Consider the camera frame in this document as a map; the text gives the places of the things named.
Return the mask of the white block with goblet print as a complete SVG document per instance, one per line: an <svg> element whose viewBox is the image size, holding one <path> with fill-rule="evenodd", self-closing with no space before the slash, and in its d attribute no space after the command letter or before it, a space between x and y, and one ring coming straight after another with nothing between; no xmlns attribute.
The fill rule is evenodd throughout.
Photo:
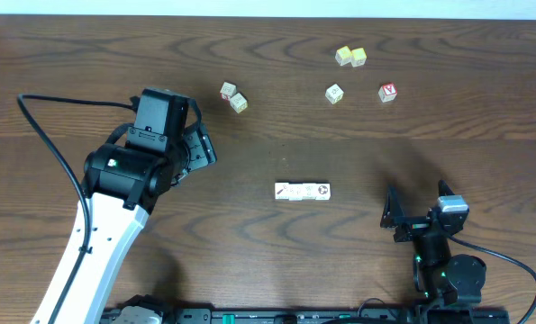
<svg viewBox="0 0 536 324"><path fill-rule="evenodd" d="M302 184L302 199L303 200L315 200L318 196L318 185L316 183L304 183Z"/></svg>

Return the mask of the white block with hammer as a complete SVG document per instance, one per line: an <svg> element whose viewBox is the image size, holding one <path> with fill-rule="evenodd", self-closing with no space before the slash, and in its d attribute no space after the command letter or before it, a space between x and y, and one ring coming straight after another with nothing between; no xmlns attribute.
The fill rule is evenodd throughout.
<svg viewBox="0 0 536 324"><path fill-rule="evenodd" d="M275 199L276 200L288 200L289 199L289 186L290 186L290 183L275 183Z"/></svg>

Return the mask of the white block with soccer ball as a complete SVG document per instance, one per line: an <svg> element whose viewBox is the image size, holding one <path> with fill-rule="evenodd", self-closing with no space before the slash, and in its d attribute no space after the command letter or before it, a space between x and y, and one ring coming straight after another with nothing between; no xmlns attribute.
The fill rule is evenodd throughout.
<svg viewBox="0 0 536 324"><path fill-rule="evenodd" d="M331 198L331 186L329 184L317 184L314 192L316 193L316 200L328 201Z"/></svg>

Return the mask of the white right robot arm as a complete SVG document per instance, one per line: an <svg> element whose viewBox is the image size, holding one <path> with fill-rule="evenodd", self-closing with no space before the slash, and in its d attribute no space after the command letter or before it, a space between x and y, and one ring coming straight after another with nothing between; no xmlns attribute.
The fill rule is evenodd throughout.
<svg viewBox="0 0 536 324"><path fill-rule="evenodd" d="M444 306L469 306L482 300L486 264L476 256L452 255L449 241L463 230L469 207L445 181L438 182L438 198L424 216L408 216L393 186L387 189L380 221L394 231L394 242L411 242L415 251L414 280L418 291Z"/></svg>

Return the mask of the cream block with faint drawing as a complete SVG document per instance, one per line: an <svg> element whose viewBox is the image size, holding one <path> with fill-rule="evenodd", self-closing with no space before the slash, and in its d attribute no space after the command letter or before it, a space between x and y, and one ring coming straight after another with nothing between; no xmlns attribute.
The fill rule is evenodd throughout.
<svg viewBox="0 0 536 324"><path fill-rule="evenodd" d="M339 102L344 95L343 90L339 87L338 84L334 84L326 89L325 97L331 104L336 104Z"/></svg>

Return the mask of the white block with faint print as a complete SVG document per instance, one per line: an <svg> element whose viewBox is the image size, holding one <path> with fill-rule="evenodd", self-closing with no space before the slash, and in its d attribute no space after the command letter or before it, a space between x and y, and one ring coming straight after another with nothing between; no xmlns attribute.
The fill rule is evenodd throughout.
<svg viewBox="0 0 536 324"><path fill-rule="evenodd" d="M303 184L290 184L288 186L288 200L289 201L302 201L304 199L304 185Z"/></svg>

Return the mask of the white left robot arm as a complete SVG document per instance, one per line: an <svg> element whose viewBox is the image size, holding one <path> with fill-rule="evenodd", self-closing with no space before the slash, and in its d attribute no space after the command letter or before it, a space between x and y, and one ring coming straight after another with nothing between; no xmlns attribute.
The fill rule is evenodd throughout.
<svg viewBox="0 0 536 324"><path fill-rule="evenodd" d="M178 139L123 124L86 158L68 244L35 323L97 323L123 260L158 198L216 160L201 122Z"/></svg>

